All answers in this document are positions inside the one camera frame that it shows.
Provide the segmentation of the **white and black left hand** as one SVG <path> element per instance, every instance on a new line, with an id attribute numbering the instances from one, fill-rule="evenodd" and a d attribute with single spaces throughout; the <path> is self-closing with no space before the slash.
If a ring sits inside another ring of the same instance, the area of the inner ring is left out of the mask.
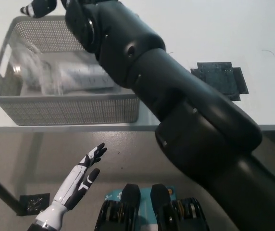
<path id="1" fill-rule="evenodd" d="M 102 155 L 107 151 L 104 146 L 105 144 L 101 143 L 93 148 L 73 167 L 54 196 L 53 205 L 62 205 L 69 211 L 80 202 L 100 173 L 100 170 L 96 168 L 86 176 L 87 170 L 94 163 L 99 162 Z"/>

